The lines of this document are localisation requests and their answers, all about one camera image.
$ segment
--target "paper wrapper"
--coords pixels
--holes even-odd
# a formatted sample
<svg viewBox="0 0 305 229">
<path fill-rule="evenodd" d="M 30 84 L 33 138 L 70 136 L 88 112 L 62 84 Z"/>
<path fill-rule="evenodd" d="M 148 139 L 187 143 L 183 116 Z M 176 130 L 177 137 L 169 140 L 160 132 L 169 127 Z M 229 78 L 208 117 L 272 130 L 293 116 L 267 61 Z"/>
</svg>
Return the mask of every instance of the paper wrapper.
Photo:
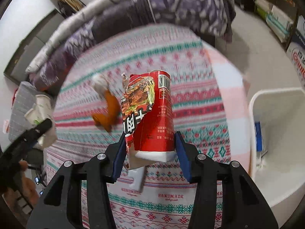
<svg viewBox="0 0 305 229">
<path fill-rule="evenodd" d="M 55 123 L 52 116 L 51 101 L 46 95 L 36 95 L 36 104 L 31 108 L 24 117 L 31 123 L 33 127 L 40 124 L 45 119 L 52 120 L 52 127 L 43 136 L 38 139 L 38 144 L 35 148 L 43 150 L 49 147 L 57 140 L 55 131 Z"/>
<path fill-rule="evenodd" d="M 173 160 L 169 74 L 157 70 L 130 75 L 121 103 L 128 169 Z"/>
</svg>

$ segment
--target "purple patterned blanket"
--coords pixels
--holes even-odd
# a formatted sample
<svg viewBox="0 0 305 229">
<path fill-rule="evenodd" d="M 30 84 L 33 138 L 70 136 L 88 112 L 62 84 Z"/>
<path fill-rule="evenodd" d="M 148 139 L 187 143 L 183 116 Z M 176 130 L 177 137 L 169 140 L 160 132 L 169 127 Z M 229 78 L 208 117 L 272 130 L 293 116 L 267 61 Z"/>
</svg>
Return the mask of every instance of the purple patterned blanket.
<svg viewBox="0 0 305 229">
<path fill-rule="evenodd" d="M 39 91 L 61 85 L 82 53 L 108 38 L 149 23 L 185 26 L 198 36 L 222 36 L 231 41 L 234 7 L 228 0 L 126 0 L 85 23 L 58 47 L 31 83 Z"/>
</svg>

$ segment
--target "blanket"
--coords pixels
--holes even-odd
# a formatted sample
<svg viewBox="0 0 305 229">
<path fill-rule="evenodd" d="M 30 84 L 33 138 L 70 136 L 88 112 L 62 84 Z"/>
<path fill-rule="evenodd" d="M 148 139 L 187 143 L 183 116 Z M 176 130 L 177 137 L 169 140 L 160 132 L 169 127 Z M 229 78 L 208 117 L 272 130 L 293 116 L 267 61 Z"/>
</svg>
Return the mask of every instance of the blanket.
<svg viewBox="0 0 305 229">
<path fill-rule="evenodd" d="M 85 23 L 57 48 L 31 83 L 44 91 L 64 80 L 80 54 L 104 40 L 149 23 L 185 26 L 202 36 L 208 33 L 231 39 L 235 14 L 228 0 L 125 0 Z"/>
<path fill-rule="evenodd" d="M 149 25 L 121 33 L 86 51 L 69 72 L 57 97 L 54 121 L 58 140 L 48 148 L 47 179 L 66 160 L 88 161 L 117 142 L 120 118 L 109 134 L 94 125 L 92 113 L 107 104 L 94 91 L 92 76 L 111 80 L 109 90 L 120 100 L 121 73 L 162 69 L 170 74 L 174 131 L 215 161 L 239 161 L 249 169 L 250 135 L 247 100 L 239 71 L 190 29 L 171 24 Z M 184 178 L 177 158 L 147 166 L 142 191 L 123 168 L 108 185 L 117 228 L 186 229 L 196 184 Z M 218 181 L 215 227 L 222 224 L 222 190 Z M 82 183 L 83 224 L 88 225 L 86 183 Z"/>
<path fill-rule="evenodd" d="M 53 33 L 50 39 L 46 42 L 45 46 L 39 51 L 39 53 L 32 60 L 26 73 L 35 73 L 41 66 L 48 60 L 51 54 L 70 37 L 78 28 L 84 23 L 90 21 L 94 16 L 102 13 L 108 7 L 118 4 L 124 0 L 94 0 L 83 8 L 78 13 L 72 15 L 63 21 L 58 29 Z M 232 8 L 234 8 L 234 0 L 227 0 Z"/>
</svg>

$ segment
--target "metal screw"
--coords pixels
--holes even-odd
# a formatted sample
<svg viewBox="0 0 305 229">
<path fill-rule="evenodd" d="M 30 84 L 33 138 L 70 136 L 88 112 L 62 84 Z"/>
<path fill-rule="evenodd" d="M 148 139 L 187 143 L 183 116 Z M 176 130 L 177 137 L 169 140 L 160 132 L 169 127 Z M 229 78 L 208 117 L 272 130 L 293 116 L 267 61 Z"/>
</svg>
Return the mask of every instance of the metal screw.
<svg viewBox="0 0 305 229">
<path fill-rule="evenodd" d="M 64 164 L 63 164 L 65 167 L 69 167 L 72 165 L 72 162 L 69 160 L 69 161 L 66 161 Z"/>
<path fill-rule="evenodd" d="M 233 161 L 232 166 L 235 167 L 235 168 L 239 167 L 239 162 Z"/>
<path fill-rule="evenodd" d="M 97 155 L 97 159 L 99 159 L 99 160 L 103 160 L 105 158 L 106 158 L 106 154 L 104 154 L 104 153 L 100 153 L 99 155 Z"/>
<path fill-rule="evenodd" d="M 199 160 L 205 160 L 205 159 L 206 159 L 206 155 L 204 155 L 204 154 L 198 154 L 197 158 L 198 158 Z"/>
</svg>

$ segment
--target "white label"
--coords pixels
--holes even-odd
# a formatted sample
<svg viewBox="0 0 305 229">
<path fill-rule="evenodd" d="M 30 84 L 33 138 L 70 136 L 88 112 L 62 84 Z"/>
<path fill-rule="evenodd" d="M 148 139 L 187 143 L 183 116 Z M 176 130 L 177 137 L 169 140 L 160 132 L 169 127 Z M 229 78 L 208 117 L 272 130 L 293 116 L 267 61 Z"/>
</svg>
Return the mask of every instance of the white label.
<svg viewBox="0 0 305 229">
<path fill-rule="evenodd" d="M 170 79 L 165 75 L 159 75 L 159 88 L 167 88 L 170 90 Z"/>
<path fill-rule="evenodd" d="M 2 132 L 4 134 L 9 132 L 9 123 L 10 123 L 10 120 L 4 120 L 4 122 L 3 122 Z"/>
</svg>

